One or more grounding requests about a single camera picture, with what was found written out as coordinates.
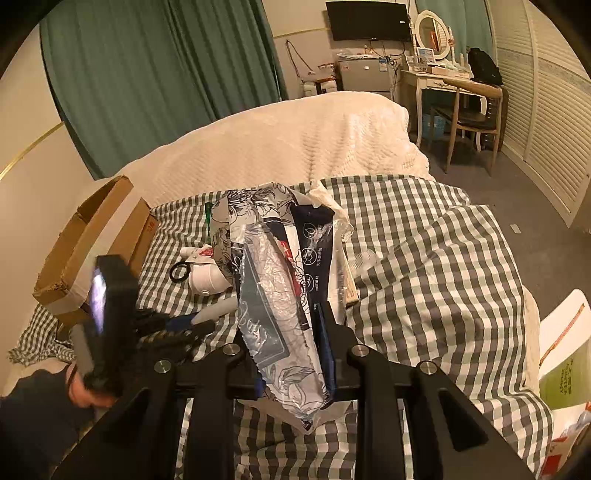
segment dark clothing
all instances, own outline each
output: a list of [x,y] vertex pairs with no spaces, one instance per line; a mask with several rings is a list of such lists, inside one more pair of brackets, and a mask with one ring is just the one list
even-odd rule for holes
[[48,479],[93,420],[92,408],[70,400],[66,371],[38,370],[0,401],[1,478]]

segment phone screen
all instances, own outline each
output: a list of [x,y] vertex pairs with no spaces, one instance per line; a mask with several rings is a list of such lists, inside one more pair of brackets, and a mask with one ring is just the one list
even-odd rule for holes
[[106,301],[107,284],[99,269],[95,269],[95,274],[92,277],[92,292],[90,294],[90,309],[92,317],[95,321],[96,330],[99,334],[103,333],[103,325],[105,321],[105,301]]

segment wooden chair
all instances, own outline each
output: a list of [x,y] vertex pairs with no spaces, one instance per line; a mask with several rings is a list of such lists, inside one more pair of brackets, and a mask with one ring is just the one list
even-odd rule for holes
[[[499,150],[499,139],[501,137],[501,111],[503,103],[503,91],[499,87],[486,85],[484,83],[471,82],[470,80],[461,79],[444,79],[448,85],[456,87],[456,103],[454,108],[448,106],[433,105],[431,107],[431,134],[429,137],[429,149],[433,143],[433,133],[435,129],[435,115],[442,116],[447,122],[451,123],[452,131],[449,140],[449,149],[447,152],[447,163],[445,166],[445,173],[449,169],[452,162],[453,147],[456,144],[456,132],[458,129],[467,130],[470,132],[481,134],[493,134],[495,136],[495,145],[492,153],[492,161],[488,168],[489,175],[492,176],[492,169],[495,166],[496,152]],[[460,109],[460,90],[465,90],[470,93],[482,95],[490,102],[491,99],[496,100],[498,107],[496,110],[496,119],[487,118],[480,112],[471,111],[468,109]]]

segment black scissors handle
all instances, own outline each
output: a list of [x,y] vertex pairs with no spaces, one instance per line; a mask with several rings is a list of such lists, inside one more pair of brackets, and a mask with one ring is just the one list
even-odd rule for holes
[[[181,276],[177,276],[176,272],[178,270],[184,270],[184,273]],[[189,278],[191,274],[191,264],[181,260],[180,262],[176,262],[168,271],[168,275],[170,276],[170,280],[173,283],[182,283]]]

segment white vanity table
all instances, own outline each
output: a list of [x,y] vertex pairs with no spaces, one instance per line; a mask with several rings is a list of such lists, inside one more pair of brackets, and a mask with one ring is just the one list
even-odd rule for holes
[[[455,61],[452,29],[447,27],[443,20],[435,13],[429,10],[422,11],[418,15],[416,23],[411,25],[411,28],[413,29],[414,53],[416,56],[418,56],[419,51],[427,51],[428,56],[431,57],[431,61],[434,59],[435,63],[438,63],[447,58],[451,53],[452,62],[457,65]],[[443,80],[446,78],[457,77],[443,76],[433,73],[412,72],[409,70],[411,69],[409,68],[402,71],[402,101],[410,112],[411,105],[416,100],[418,126],[417,146],[420,147],[421,139],[423,137],[423,90],[429,89],[455,93],[456,88],[447,85]],[[466,90],[461,90],[460,92],[465,95],[474,95]],[[480,112],[483,115],[486,115],[487,108],[488,102],[486,101],[486,98],[480,96]],[[476,148],[478,151],[481,150],[480,134],[476,134]]]
[[[417,102],[417,123],[418,123],[418,137],[417,146],[421,146],[421,139],[423,137],[423,90],[440,90],[442,92],[456,92],[456,88],[444,83],[443,79],[450,78],[443,75],[435,75],[431,73],[419,73],[419,72],[402,72],[402,82],[404,89],[404,103],[407,108],[411,105],[411,99],[409,93],[415,90],[414,97]],[[466,95],[474,95],[466,90],[460,90],[461,93]],[[486,115],[486,109],[488,108],[488,102],[486,98],[480,96],[480,112]],[[476,148],[480,151],[480,134],[476,134]]]

